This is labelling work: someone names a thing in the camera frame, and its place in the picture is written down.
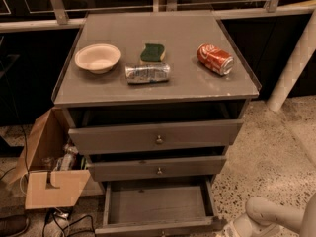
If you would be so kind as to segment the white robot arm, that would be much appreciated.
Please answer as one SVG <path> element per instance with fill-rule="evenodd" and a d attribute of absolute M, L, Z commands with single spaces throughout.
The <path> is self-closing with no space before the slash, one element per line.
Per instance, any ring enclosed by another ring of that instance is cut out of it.
<path fill-rule="evenodd" d="M 263 197 L 251 197 L 245 212 L 213 237 L 272 237 L 284 227 L 299 237 L 316 237 L 316 194 L 304 210 L 277 205 Z"/>

